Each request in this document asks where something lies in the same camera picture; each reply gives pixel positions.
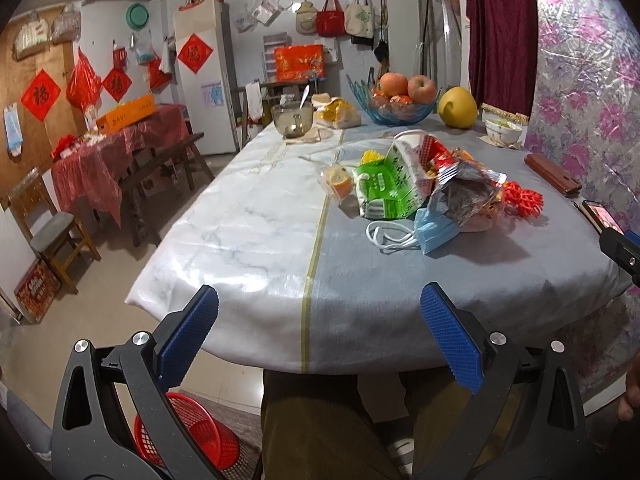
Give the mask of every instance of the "face mask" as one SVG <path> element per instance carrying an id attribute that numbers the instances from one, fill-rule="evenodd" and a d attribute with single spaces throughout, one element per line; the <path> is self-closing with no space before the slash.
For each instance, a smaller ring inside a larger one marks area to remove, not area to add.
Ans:
<path id="1" fill-rule="evenodd" d="M 444 245 L 460 232 L 460 227 L 438 211 L 438 202 L 431 200 L 427 207 L 418 209 L 415 214 L 414 228 L 411 229 L 400 222 L 378 220 L 367 226 L 367 238 L 383 251 L 400 251 L 404 249 L 422 250 L 428 254 Z M 403 234 L 398 237 L 390 232 Z"/>

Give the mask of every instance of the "red plastic tablecloth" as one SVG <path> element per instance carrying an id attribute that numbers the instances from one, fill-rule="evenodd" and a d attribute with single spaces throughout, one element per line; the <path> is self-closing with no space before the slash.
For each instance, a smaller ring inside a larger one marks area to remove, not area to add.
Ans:
<path id="1" fill-rule="evenodd" d="M 159 105 L 148 118 L 123 128 L 94 144 L 81 146 L 51 168 L 53 186 L 62 211 L 86 196 L 93 209 L 105 211 L 120 225 L 122 191 L 118 179 L 126 176 L 133 152 L 168 148 L 189 136 L 179 105 Z"/>

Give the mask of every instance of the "blue glass bowl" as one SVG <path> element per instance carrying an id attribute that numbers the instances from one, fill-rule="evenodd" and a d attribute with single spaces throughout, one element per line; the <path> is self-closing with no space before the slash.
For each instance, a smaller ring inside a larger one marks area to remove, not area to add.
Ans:
<path id="1" fill-rule="evenodd" d="M 433 112 L 440 98 L 440 90 L 436 99 L 429 105 L 411 104 L 402 107 L 402 113 L 398 113 L 391 106 L 379 107 L 373 103 L 371 90 L 364 81 L 353 82 L 347 76 L 353 95 L 358 100 L 360 107 L 367 113 L 373 122 L 383 126 L 410 126 L 419 123 L 427 115 Z"/>

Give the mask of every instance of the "red curtain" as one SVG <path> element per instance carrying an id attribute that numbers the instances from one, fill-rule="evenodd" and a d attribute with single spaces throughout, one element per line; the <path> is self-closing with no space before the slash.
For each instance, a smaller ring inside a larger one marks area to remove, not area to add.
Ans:
<path id="1" fill-rule="evenodd" d="M 467 0 L 469 83 L 478 106 L 527 117 L 538 60 L 536 0 Z"/>

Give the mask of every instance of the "red plastic basket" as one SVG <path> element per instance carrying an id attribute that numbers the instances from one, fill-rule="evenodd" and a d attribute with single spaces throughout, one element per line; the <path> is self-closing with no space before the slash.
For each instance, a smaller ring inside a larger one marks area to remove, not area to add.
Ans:
<path id="1" fill-rule="evenodd" d="M 209 412 L 191 397 L 172 393 L 166 396 L 174 407 L 175 414 L 214 466 L 226 469 L 236 463 L 240 455 L 240 444 L 233 431 L 209 415 Z M 164 462 L 139 416 L 136 416 L 134 424 L 134 439 L 142 458 L 164 467 Z"/>

